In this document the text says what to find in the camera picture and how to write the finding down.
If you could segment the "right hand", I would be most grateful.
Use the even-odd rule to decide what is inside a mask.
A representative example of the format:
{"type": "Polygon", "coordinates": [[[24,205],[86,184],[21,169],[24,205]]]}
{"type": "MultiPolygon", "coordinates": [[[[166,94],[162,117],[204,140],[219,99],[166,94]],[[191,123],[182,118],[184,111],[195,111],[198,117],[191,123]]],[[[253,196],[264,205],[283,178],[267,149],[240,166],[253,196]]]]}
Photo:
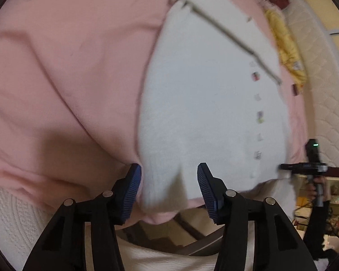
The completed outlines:
{"type": "Polygon", "coordinates": [[[307,182],[304,186],[304,194],[310,201],[313,201],[318,197],[322,197],[324,202],[331,201],[331,189],[327,177],[323,175],[317,177],[307,176],[307,182]],[[321,186],[322,193],[318,192],[318,186],[321,186]]]}

